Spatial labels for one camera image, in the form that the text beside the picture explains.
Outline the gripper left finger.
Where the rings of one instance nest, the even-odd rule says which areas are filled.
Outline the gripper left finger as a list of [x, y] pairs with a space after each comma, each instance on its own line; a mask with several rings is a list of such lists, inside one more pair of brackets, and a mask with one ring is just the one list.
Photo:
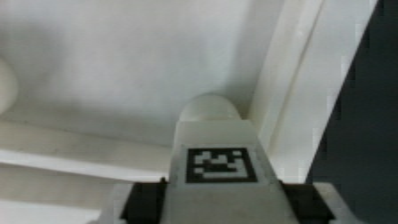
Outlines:
[[160, 224], [167, 182], [118, 184], [89, 224]]

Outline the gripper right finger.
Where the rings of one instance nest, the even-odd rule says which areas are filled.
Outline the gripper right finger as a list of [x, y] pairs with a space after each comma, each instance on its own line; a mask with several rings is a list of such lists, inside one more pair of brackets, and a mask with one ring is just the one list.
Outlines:
[[356, 215], [331, 183], [283, 183], [301, 224], [356, 224]]

